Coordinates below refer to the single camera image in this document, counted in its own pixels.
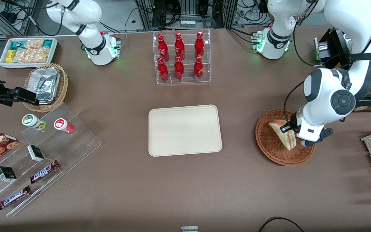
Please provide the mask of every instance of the clear acrylic display stand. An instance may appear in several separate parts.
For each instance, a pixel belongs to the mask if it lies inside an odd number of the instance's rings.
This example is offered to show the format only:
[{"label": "clear acrylic display stand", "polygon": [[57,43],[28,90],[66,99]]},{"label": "clear acrylic display stand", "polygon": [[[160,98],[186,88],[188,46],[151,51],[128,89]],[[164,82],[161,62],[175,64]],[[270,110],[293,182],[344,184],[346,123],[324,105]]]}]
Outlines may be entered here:
[{"label": "clear acrylic display stand", "polygon": [[[197,32],[203,32],[203,40],[204,40],[204,55],[202,57],[202,63],[204,65],[203,69],[203,78],[201,81],[194,80],[194,64],[195,64],[195,56],[194,56],[194,43],[197,39]],[[159,78],[158,74],[158,63],[157,59],[159,58],[158,53],[158,39],[157,35],[163,34],[164,40],[168,45],[168,54],[170,55],[170,60],[166,62],[168,68],[168,81],[162,82]],[[175,70],[174,70],[174,63],[176,52],[174,50],[174,44],[176,42],[176,32],[175,31],[159,31],[153,33],[153,51],[154,51],[154,65],[156,66],[156,81],[157,84],[181,84],[181,83],[200,83],[200,82],[210,82],[211,81],[211,70],[210,70],[210,63],[211,63],[211,50],[210,50],[210,30],[184,30],[181,31],[181,37],[184,41],[185,46],[185,59],[183,60],[184,64],[184,79],[179,81],[175,77]]]},{"label": "clear acrylic display stand", "polygon": [[[0,158],[0,166],[12,167],[17,180],[10,183],[3,182],[0,179],[0,201],[4,201],[6,198],[21,191],[27,185],[30,186],[32,194],[22,197],[19,201],[10,204],[8,207],[1,210],[1,213],[6,216],[16,215],[38,195],[64,174],[68,173],[102,144],[97,137],[84,126],[77,115],[78,113],[75,110],[71,109],[67,104],[62,103],[56,109],[41,118],[41,120],[47,123],[43,131],[27,128],[16,135],[20,144],[14,151]],[[69,123],[74,125],[74,132],[66,134],[65,132],[55,129],[53,124],[58,118],[66,119]],[[30,144],[40,147],[45,156],[44,161],[37,162],[31,159],[27,150]],[[57,160],[61,166],[54,169],[43,179],[31,184],[29,177],[48,166],[54,160]]]}]

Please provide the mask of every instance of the coca-cola bottle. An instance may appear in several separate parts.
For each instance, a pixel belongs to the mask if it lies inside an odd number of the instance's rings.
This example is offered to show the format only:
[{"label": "coca-cola bottle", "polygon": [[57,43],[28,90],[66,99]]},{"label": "coca-cola bottle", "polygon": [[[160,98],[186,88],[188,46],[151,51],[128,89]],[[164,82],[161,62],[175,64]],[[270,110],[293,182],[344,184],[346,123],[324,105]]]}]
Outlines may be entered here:
[{"label": "coca-cola bottle", "polygon": [[164,60],[161,57],[159,57],[157,61],[158,61],[157,69],[160,79],[162,82],[167,82],[168,81],[167,65],[164,64]]},{"label": "coca-cola bottle", "polygon": [[176,49],[176,56],[179,56],[181,60],[186,58],[186,51],[184,49],[184,41],[181,38],[181,33],[176,33],[176,43],[174,44],[174,48]]},{"label": "coca-cola bottle", "polygon": [[158,53],[160,57],[164,59],[165,62],[170,60],[170,55],[168,54],[168,46],[167,43],[164,41],[164,36],[162,34],[158,34]]},{"label": "coca-cola bottle", "polygon": [[204,41],[203,41],[203,33],[201,31],[197,32],[197,40],[195,40],[194,50],[195,50],[194,56],[196,59],[198,56],[203,57]]},{"label": "coca-cola bottle", "polygon": [[194,64],[194,80],[196,81],[201,81],[201,79],[203,78],[203,63],[201,63],[201,57],[198,56],[196,59],[195,59],[195,64]]},{"label": "coca-cola bottle", "polygon": [[184,78],[184,65],[181,62],[181,58],[176,56],[176,63],[174,64],[174,69],[176,71],[177,80],[181,81]]}]

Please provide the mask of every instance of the wicker basket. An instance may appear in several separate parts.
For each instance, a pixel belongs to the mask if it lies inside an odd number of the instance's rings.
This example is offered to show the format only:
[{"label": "wicker basket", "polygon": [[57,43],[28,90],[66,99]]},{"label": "wicker basket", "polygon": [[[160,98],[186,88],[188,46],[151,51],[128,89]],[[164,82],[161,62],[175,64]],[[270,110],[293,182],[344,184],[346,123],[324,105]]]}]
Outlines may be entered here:
[{"label": "wicker basket", "polygon": [[[286,110],[287,117],[290,118],[294,112]],[[271,128],[269,123],[277,120],[284,120],[283,109],[271,110],[265,113],[256,125],[256,141],[260,150],[272,161],[284,165],[294,166],[305,163],[315,151],[315,145],[312,147],[302,147],[301,139],[296,138],[297,145],[288,151],[280,141],[278,135]]]},{"label": "wicker basket", "polygon": [[[38,111],[40,113],[46,113],[50,112],[51,110],[55,109],[57,106],[59,106],[65,98],[65,94],[67,93],[67,87],[68,87],[68,77],[67,74],[64,72],[64,70],[61,68],[61,66],[57,65],[56,63],[50,63],[41,67],[38,67],[37,69],[47,69],[47,68],[56,68],[61,71],[61,76],[58,84],[58,90],[56,94],[56,100],[53,104],[50,105],[39,105],[35,106],[32,104],[24,103],[25,107],[28,110]],[[26,89],[28,86],[28,81],[30,79],[31,73],[28,75],[28,78],[25,80],[24,88]]]}]

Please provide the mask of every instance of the beige tray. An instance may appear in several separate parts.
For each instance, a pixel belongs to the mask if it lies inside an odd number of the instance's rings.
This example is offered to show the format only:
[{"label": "beige tray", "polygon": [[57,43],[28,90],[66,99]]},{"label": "beige tray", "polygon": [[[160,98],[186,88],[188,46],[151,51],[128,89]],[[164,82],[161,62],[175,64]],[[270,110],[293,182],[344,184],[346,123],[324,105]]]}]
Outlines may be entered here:
[{"label": "beige tray", "polygon": [[148,114],[148,152],[153,157],[219,152],[214,105],[153,109]]}]

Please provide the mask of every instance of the white storage box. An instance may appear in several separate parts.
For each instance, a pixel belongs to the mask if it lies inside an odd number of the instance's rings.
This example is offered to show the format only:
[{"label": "white storage box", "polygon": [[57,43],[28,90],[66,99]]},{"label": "white storage box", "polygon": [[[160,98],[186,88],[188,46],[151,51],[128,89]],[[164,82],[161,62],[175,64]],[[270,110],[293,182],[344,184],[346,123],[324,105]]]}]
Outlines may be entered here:
[{"label": "white storage box", "polygon": [[[29,40],[29,39],[52,41],[52,44],[51,44],[51,47],[50,47],[50,53],[48,53],[47,61],[45,63],[6,63],[5,62],[6,53],[8,52],[8,50],[10,50],[12,43],[18,42],[18,41],[26,41],[26,40]],[[55,38],[50,38],[50,37],[32,37],[32,38],[12,38],[12,39],[9,39],[6,42],[4,52],[1,55],[0,66],[4,67],[6,69],[28,69],[28,68],[35,68],[35,67],[40,67],[40,66],[49,64],[49,63],[51,63],[51,61],[53,59],[57,43],[58,42]]]}]

